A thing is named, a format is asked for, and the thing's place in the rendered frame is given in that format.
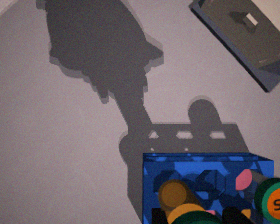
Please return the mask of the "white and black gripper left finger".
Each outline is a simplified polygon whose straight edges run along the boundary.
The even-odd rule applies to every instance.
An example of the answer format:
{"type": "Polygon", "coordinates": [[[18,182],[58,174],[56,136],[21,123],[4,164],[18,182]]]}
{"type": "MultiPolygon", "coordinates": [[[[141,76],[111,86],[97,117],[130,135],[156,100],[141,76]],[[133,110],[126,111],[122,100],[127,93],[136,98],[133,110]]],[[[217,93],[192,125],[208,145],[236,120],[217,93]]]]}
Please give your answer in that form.
{"type": "Polygon", "coordinates": [[[161,208],[152,208],[151,224],[169,224],[165,210],[161,210],[161,208]]]}

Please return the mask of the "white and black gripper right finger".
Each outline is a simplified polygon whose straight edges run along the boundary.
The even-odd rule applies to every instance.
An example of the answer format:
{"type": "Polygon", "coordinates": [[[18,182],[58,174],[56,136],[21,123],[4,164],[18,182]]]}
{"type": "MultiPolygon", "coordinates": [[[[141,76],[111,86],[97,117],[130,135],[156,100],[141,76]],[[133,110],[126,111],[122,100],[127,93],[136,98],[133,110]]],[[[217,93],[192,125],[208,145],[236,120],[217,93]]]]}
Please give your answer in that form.
{"type": "Polygon", "coordinates": [[[226,207],[222,211],[224,224],[254,224],[237,207],[226,207]]]}

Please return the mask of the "blue tube rack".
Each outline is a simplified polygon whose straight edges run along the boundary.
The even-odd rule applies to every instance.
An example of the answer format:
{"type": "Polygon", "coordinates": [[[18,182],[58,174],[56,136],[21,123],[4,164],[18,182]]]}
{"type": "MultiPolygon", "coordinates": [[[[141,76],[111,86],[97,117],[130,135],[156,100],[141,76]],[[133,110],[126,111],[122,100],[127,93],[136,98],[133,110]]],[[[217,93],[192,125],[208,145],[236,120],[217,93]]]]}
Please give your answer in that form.
{"type": "Polygon", "coordinates": [[[184,181],[207,210],[216,210],[221,216],[222,210],[231,206],[240,211],[257,211],[255,206],[236,192],[236,178],[245,169],[254,169],[274,178],[270,159],[250,152],[143,153],[142,224],[151,224],[152,208],[160,208],[157,196],[159,187],[173,178],[184,181]]]}

